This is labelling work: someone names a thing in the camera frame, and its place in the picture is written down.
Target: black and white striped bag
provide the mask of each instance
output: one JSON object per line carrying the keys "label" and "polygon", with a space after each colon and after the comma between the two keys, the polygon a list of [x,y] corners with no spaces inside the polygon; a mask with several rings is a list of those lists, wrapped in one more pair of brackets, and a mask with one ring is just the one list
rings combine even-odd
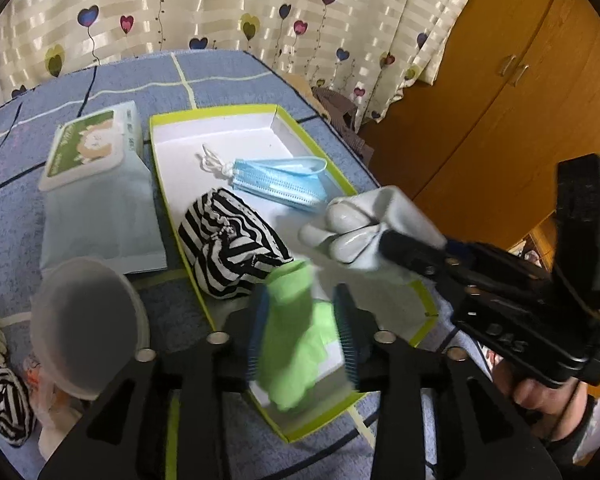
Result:
{"label": "black and white striped bag", "polygon": [[31,435],[35,421],[22,380],[0,364],[0,435],[13,447],[20,447]]}
{"label": "black and white striped bag", "polygon": [[214,298],[247,295],[275,267],[293,260],[260,215],[224,188],[197,199],[178,234],[198,286]]}

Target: bolt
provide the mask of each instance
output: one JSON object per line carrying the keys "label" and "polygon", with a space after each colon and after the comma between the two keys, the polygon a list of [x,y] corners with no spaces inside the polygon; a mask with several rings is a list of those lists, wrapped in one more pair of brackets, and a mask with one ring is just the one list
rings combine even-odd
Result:
{"label": "bolt", "polygon": [[393,332],[389,332],[388,330],[379,330],[374,334],[374,339],[379,343],[390,345],[395,342],[395,334]]}
{"label": "bolt", "polygon": [[136,361],[141,363],[149,363],[155,359],[155,350],[150,348],[141,348],[136,352]]}
{"label": "bolt", "polygon": [[452,346],[446,350],[446,356],[452,359],[453,361],[464,361],[467,359],[468,354],[464,348],[460,348],[459,346]]}
{"label": "bolt", "polygon": [[223,345],[229,341],[229,335],[227,332],[212,332],[206,336],[206,341],[212,345]]}

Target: cabinet door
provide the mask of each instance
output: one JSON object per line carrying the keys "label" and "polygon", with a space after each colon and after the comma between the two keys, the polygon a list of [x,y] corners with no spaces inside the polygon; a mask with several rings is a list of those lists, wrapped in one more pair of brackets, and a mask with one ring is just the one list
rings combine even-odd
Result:
{"label": "cabinet door", "polygon": [[404,90],[383,121],[360,135],[375,149],[370,169],[382,184],[415,196],[460,145],[528,48],[551,0],[469,0],[446,45],[433,86]]}
{"label": "cabinet door", "polygon": [[508,248],[555,208],[555,165],[592,152],[600,18],[587,0],[554,0],[509,83],[415,202],[446,235]]}

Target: human hand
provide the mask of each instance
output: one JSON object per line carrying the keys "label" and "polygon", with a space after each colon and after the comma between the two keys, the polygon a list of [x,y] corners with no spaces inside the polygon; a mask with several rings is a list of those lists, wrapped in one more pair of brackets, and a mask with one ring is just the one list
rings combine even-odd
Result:
{"label": "human hand", "polygon": [[[561,440],[567,437],[578,427],[587,407],[587,385],[575,378],[571,378],[557,390],[552,390],[533,379],[524,379],[516,383],[513,366],[509,362],[501,361],[493,369],[493,383],[504,396],[519,406],[543,413],[542,419],[531,427],[531,432],[538,438]],[[577,391],[569,403],[574,388],[577,388]],[[553,434],[550,434],[562,412],[564,415],[560,423]]]}

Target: striped curtain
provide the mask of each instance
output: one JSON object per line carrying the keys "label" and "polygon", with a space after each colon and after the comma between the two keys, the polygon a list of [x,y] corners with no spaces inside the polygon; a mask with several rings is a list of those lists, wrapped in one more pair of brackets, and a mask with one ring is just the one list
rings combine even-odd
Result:
{"label": "striped curtain", "polygon": [[242,49],[351,99],[359,126],[417,78],[433,82],[466,1],[11,0],[0,15],[0,95],[161,50]]}

